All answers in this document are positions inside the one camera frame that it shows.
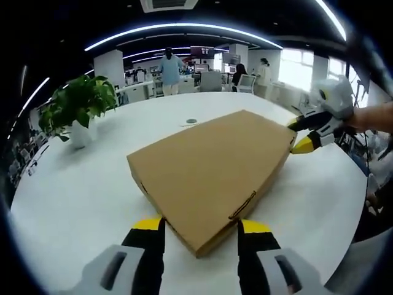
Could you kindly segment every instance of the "desk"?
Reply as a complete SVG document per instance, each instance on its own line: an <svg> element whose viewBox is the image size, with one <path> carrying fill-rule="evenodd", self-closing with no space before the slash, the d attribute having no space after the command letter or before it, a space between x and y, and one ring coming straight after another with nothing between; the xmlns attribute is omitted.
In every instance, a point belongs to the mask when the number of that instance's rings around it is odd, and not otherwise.
<svg viewBox="0 0 393 295"><path fill-rule="evenodd" d="M126 155L190 128L181 127L189 118L204 122L242 109L280 124L295 117L248 93L190 93L108 111L97 119L98 139L84 149L50 140L35 174L23 175L11 208L20 251L39 281L49 290L73 287L85 264L155 214ZM302 255L326 283L355 233L366 182L334 144L290 155L249 219L268 224L281 246ZM240 294L235 234L195 259L167 227L164 263L160 294Z"/></svg>
<svg viewBox="0 0 393 295"><path fill-rule="evenodd" d="M148 100L150 98L149 86L153 86L153 81L145 81L135 83L123 88L117 89L115 93L126 92L130 103L135 103L141 100Z"/></svg>
<svg viewBox="0 0 393 295"><path fill-rule="evenodd" d="M280 82L271 83L268 86L268 91L270 92L267 95L268 100L276 102L289 111L293 111L294 109L302 111L302 100L309 94L302 89Z"/></svg>

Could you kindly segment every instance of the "box flap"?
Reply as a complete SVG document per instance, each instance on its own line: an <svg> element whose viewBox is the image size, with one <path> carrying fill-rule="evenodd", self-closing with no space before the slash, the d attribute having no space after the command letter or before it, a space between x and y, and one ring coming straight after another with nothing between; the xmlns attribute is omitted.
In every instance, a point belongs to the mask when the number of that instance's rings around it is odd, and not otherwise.
<svg viewBox="0 0 393 295"><path fill-rule="evenodd" d="M247 111L188 128L127 157L138 186L194 252L264 193L295 134Z"/></svg>

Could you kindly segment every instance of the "green leaves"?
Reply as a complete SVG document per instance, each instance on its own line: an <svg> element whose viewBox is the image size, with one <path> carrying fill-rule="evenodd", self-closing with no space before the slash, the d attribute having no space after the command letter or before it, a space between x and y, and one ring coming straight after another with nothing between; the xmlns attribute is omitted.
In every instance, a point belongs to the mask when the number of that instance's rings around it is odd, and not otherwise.
<svg viewBox="0 0 393 295"><path fill-rule="evenodd" d="M76 120L88 128L91 117L100 117L116 106L115 90L104 76L90 79L83 75L68 82L68 87L57 89L52 101L42 109L40 128L67 141L66 126Z"/></svg>
<svg viewBox="0 0 393 295"><path fill-rule="evenodd" d="M88 121L90 120L90 117L86 113L84 109L78 109L77 115L76 115L76 121L80 123L83 127L88 128Z"/></svg>

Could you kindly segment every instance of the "window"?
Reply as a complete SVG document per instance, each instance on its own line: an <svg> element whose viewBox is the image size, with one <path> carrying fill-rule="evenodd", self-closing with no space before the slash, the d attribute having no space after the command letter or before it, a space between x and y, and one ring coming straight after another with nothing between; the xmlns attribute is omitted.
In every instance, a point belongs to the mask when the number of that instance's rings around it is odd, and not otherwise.
<svg viewBox="0 0 393 295"><path fill-rule="evenodd" d="M357 75L355 69L350 66L349 67L349 82L351 83L353 95L353 102L356 103L356 93L357 93L357 81L359 81L359 76ZM359 85L359 93L357 96L357 107L364 108L368 104L368 93L365 91L362 84Z"/></svg>
<svg viewBox="0 0 393 295"><path fill-rule="evenodd" d="M313 76L314 54L312 52L283 49L278 80L309 91Z"/></svg>
<svg viewBox="0 0 393 295"><path fill-rule="evenodd" d="M329 58L329 73L327 75L328 79L338 80L338 76L345 76L345 67L345 62L336 60L334 58Z"/></svg>

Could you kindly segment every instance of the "dark hair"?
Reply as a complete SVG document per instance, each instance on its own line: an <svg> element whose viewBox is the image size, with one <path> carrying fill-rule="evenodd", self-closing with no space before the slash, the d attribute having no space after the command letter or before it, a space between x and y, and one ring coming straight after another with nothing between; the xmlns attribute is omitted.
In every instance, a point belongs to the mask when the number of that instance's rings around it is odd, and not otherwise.
<svg viewBox="0 0 393 295"><path fill-rule="evenodd" d="M244 74L244 75L247 74L246 68L244 67L244 65L242 63L238 63L236 65L236 73L240 73L240 74Z"/></svg>
<svg viewBox="0 0 393 295"><path fill-rule="evenodd" d="M269 61L266 58L261 58L260 62L263 63L264 65L270 66Z"/></svg>
<svg viewBox="0 0 393 295"><path fill-rule="evenodd" d="M165 49L165 55L166 55L167 59L170 60L171 57L172 57L172 48L167 47L167 48Z"/></svg>

